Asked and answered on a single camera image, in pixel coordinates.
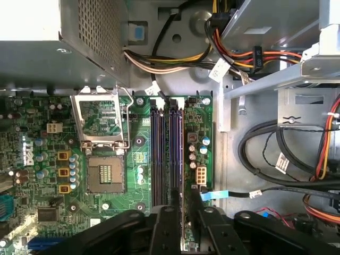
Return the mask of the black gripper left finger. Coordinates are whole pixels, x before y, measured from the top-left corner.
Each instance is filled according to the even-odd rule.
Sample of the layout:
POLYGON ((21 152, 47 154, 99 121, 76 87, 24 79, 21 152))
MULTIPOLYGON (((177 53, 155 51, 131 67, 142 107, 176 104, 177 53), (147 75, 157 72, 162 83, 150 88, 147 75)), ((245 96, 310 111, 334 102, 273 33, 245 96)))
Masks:
POLYGON ((39 254, 180 254, 179 191, 171 190, 168 205, 146 216, 124 211, 39 254))

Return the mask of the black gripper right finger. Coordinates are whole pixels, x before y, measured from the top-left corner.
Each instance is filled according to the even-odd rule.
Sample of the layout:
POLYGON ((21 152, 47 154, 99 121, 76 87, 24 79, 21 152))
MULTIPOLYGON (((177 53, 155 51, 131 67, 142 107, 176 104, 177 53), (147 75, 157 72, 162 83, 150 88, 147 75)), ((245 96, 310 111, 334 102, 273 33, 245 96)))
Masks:
POLYGON ((331 254, 332 246, 277 220, 240 211, 228 218, 203 205, 198 189, 190 193, 190 218, 199 243, 214 254, 331 254))

